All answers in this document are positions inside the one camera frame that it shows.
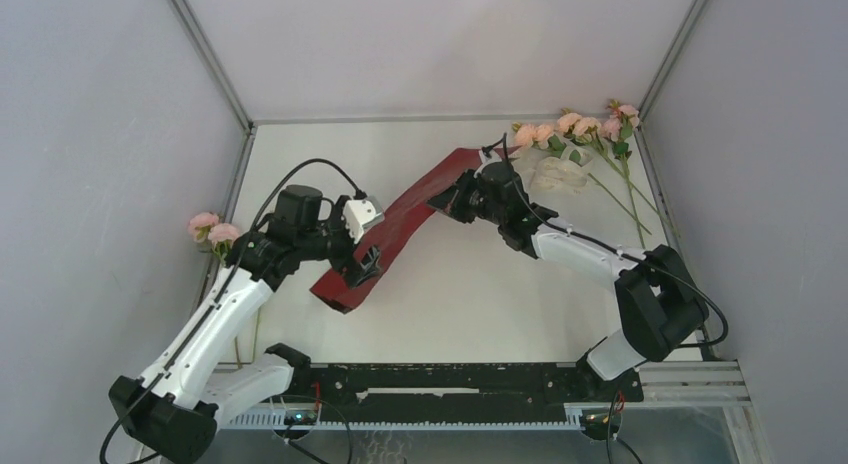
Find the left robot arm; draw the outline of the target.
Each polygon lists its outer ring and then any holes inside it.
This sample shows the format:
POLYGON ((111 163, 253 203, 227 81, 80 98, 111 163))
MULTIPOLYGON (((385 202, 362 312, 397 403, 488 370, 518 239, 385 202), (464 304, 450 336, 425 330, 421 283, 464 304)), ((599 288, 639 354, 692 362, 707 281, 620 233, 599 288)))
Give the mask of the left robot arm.
POLYGON ((327 261, 355 289, 380 272, 377 246, 355 253, 384 211, 359 191, 340 196, 320 218, 323 194, 290 185, 275 194, 275 208, 240 236, 212 289, 165 351, 138 377, 118 377, 108 396, 118 429, 172 463, 194 463, 219 428, 272 396, 305 398, 313 378, 310 358, 278 343, 253 363, 213 375, 226 348, 262 305, 304 262, 327 261))

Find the pink flower stem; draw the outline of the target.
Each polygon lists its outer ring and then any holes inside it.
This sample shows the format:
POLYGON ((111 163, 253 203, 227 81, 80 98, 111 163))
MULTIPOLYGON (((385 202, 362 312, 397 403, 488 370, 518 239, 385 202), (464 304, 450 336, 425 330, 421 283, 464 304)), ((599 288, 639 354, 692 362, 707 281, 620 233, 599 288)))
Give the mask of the pink flower stem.
MULTIPOLYGON (((213 259, 210 265, 210 271, 207 277, 212 281, 212 274, 218 276, 220 270, 225 267, 225 261, 233 245, 242 232, 233 224, 224 222, 222 218, 215 213, 202 212, 192 217, 188 222, 187 231, 193 242, 196 244, 197 250, 209 255, 213 259)), ((233 338, 231 360, 238 369, 244 365, 252 363, 257 357, 258 334, 262 322, 262 308, 259 308, 251 316, 253 327, 251 332, 250 354, 247 356, 243 353, 242 343, 240 342, 239 334, 233 338)))
POLYGON ((609 117, 602 124, 600 135, 608 144, 609 164, 624 180, 630 209, 635 218, 637 235, 642 247, 650 231, 642 223, 635 201, 635 187, 631 180, 629 159, 632 156, 628 140, 640 124, 639 111, 632 105, 611 99, 607 104, 609 117))
MULTIPOLYGON (((557 124, 515 123, 513 125, 513 130, 513 142, 514 145, 518 147, 518 149, 513 151, 511 154, 511 157, 514 159, 514 163, 530 149, 544 150, 559 156, 568 145, 577 146, 569 143, 562 137, 557 130, 557 124)), ((592 149, 588 147, 580 148, 586 149, 592 153, 595 158, 596 153, 592 149)))
MULTIPOLYGON (((562 111, 562 116, 557 121, 557 130, 562 135, 562 137, 568 141, 569 143, 575 144, 578 147, 588 147, 592 149, 609 167, 615 172, 619 177, 621 177, 615 168, 613 168, 608 161, 610 155, 608 154, 609 148, 608 144, 602 139, 600 135, 600 130, 602 124, 605 120, 601 120, 597 117, 581 115, 577 112, 573 112, 571 109, 564 109, 562 111)), ((630 139, 635 135, 635 132, 638 131, 641 127, 641 119, 638 128, 634 131, 633 135, 630 139)), ((640 197, 647 207, 652 210, 660 221, 666 225, 669 230, 672 232, 674 237, 678 237, 679 233, 674 228, 671 220, 659 210, 656 204, 654 204, 648 197, 645 192, 643 192, 634 182, 635 191, 635 201, 636 197, 640 197)))

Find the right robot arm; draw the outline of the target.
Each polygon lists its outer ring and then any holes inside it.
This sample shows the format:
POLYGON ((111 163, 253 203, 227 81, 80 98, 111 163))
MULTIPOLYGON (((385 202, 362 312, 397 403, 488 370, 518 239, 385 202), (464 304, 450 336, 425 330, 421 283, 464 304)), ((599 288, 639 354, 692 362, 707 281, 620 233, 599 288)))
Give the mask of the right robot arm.
POLYGON ((709 299, 674 249, 613 246, 575 229, 532 202, 507 162, 465 171, 428 205, 457 222, 488 221, 511 249, 564 264, 612 292, 620 328, 578 362, 579 390, 589 399, 605 399, 622 374, 686 346, 710 316, 709 299))

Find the red wrapping paper sheet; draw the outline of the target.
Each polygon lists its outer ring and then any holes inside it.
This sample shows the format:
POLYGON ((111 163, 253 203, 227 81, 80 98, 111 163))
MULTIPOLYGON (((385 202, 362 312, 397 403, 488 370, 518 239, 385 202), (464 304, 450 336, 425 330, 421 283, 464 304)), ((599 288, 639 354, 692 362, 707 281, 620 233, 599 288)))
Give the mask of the red wrapping paper sheet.
POLYGON ((389 205, 383 222, 366 232, 362 244, 366 248, 375 246, 381 252, 380 274, 350 288, 339 272, 328 270, 310 288, 312 296, 340 313, 357 309, 389 274, 390 267, 414 233, 435 213, 427 201, 446 190, 466 170, 481 165, 479 148, 453 150, 389 205))

